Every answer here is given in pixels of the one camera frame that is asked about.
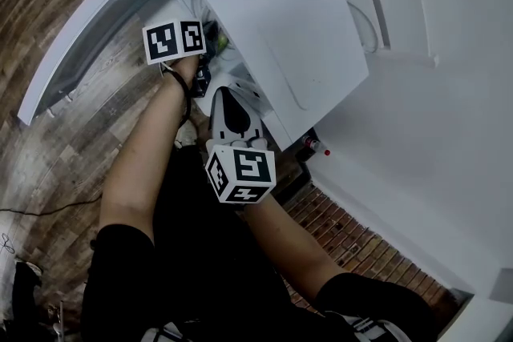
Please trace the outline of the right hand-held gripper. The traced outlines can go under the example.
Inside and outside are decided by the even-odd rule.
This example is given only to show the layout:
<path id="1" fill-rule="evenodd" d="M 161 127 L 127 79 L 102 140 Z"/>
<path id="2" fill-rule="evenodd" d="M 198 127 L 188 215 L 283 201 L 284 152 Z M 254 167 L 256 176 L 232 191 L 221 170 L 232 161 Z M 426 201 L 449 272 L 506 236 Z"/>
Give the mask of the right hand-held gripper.
<path id="1" fill-rule="evenodd" d="M 241 95 L 220 87 L 212 99 L 210 131 L 205 170 L 218 200 L 261 202 L 277 184 L 274 153 L 229 145 L 234 140 L 265 138 L 261 117 Z"/>

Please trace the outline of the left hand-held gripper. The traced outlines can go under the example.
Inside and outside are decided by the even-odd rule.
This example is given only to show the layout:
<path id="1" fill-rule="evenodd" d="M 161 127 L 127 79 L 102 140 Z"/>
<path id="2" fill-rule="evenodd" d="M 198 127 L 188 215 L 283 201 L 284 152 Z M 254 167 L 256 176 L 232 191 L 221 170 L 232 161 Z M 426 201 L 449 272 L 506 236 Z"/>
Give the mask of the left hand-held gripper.
<path id="1" fill-rule="evenodd" d="M 208 68 L 213 59 L 213 21 L 170 19 L 143 28 L 148 64 L 198 55 L 199 66 L 192 82 L 192 97 L 204 97 L 211 81 Z"/>

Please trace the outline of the person's right hand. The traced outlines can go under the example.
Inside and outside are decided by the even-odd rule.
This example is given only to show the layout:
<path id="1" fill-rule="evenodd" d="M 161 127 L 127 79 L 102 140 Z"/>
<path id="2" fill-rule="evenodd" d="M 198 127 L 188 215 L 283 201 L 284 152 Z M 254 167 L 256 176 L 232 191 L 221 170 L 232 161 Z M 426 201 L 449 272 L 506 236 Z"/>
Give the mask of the person's right hand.
<path id="1" fill-rule="evenodd" d="M 263 137 L 255 137 L 251 138 L 249 140 L 234 140 L 229 144 L 231 147 L 238 147 L 238 148 L 249 148 L 249 149 L 255 149 L 255 150 L 262 150 L 267 151 L 268 150 L 268 142 Z"/>

